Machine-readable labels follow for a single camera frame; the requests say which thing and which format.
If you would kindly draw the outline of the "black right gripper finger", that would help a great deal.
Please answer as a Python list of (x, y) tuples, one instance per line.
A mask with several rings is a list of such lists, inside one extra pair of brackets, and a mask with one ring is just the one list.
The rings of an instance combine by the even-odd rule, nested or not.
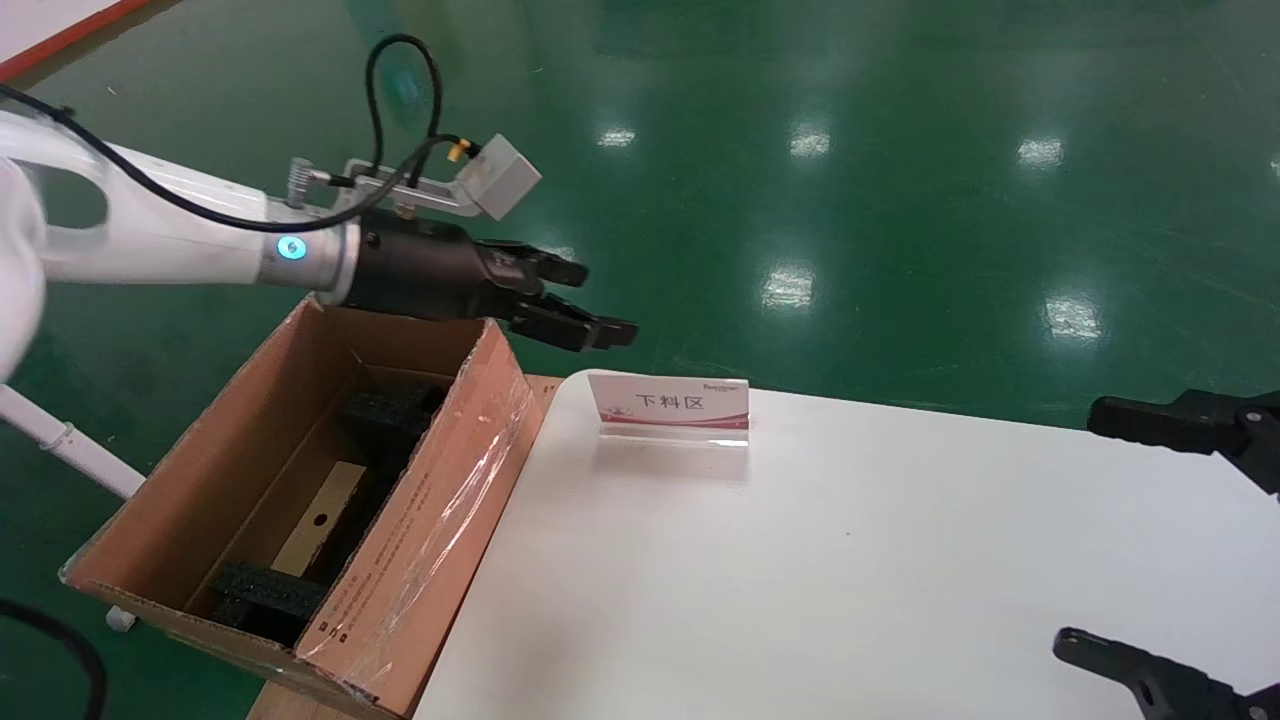
[(1129, 689), (1144, 719), (1277, 719), (1279, 685), (1240, 694), (1197, 667), (1065, 626), (1053, 656)]
[(1252, 397), (1188, 389), (1170, 404), (1105, 396), (1089, 433), (1179, 454), (1219, 454), (1266, 495), (1279, 493), (1279, 392)]

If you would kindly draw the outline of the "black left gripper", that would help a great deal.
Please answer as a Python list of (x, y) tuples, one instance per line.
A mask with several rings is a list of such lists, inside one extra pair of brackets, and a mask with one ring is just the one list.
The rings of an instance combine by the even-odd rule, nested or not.
[[(500, 292), (581, 287), (589, 269), (529, 243), (472, 241), (461, 227), (390, 211), (360, 218), (355, 274), (344, 307), (430, 322), (498, 318)], [(571, 352), (627, 347), (635, 323), (598, 316), (552, 293), (516, 301), (508, 329)]]

